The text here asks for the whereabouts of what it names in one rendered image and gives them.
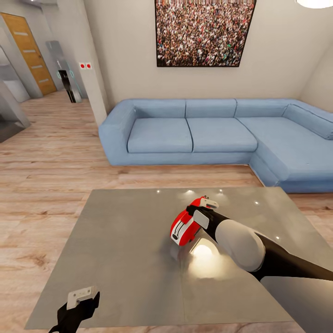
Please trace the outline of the radio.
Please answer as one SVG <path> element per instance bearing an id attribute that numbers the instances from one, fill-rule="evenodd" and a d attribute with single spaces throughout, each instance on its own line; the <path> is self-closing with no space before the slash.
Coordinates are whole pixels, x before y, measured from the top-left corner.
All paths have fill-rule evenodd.
<path id="1" fill-rule="evenodd" d="M 191 205 L 199 207 L 200 198 L 194 200 Z M 202 226 L 196 223 L 193 216 L 188 214 L 188 211 L 182 211 L 171 226 L 171 239 L 175 241 L 179 246 L 185 246 L 188 242 L 191 242 L 195 238 L 195 234 L 200 231 Z"/>

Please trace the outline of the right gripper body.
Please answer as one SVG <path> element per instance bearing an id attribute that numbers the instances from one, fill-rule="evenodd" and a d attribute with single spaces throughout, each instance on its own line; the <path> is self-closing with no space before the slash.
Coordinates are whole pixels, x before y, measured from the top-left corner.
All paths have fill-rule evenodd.
<path id="1" fill-rule="evenodd" d="M 200 209 L 200 208 L 201 208 L 201 207 L 197 207 L 197 206 L 195 206 L 195 205 L 191 205 L 190 208 L 189 208 L 189 212 L 188 212 L 188 214 L 191 215 L 191 216 L 193 216 L 195 210 Z"/>

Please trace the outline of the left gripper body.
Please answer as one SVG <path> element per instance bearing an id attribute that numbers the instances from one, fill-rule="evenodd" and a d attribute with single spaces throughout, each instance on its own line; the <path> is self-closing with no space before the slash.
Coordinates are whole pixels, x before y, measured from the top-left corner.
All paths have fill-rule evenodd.
<path id="1" fill-rule="evenodd" d="M 58 310 L 58 324 L 65 318 L 73 318 L 78 329 L 81 321 L 92 318 L 93 314 L 93 298 L 80 301 L 77 307 L 68 310 L 67 305 L 64 305 Z"/>

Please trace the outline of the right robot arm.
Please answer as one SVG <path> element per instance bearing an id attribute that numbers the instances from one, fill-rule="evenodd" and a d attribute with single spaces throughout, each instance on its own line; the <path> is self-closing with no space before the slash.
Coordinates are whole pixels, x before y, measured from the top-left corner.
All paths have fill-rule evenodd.
<path id="1" fill-rule="evenodd" d="M 230 255 L 253 274 L 306 333 L 333 333 L 333 271 L 290 254 L 259 231 L 216 213 L 202 197 L 186 211 Z"/>

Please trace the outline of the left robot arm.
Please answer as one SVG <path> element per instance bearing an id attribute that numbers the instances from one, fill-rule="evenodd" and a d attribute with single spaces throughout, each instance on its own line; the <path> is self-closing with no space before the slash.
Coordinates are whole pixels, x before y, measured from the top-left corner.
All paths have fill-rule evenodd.
<path id="1" fill-rule="evenodd" d="M 58 325 L 50 329 L 49 333 L 75 333 L 81 321 L 92 318 L 99 307 L 100 292 L 95 298 L 80 301 L 79 298 L 91 296 L 97 292 L 97 286 L 70 292 L 66 305 L 58 310 Z"/>

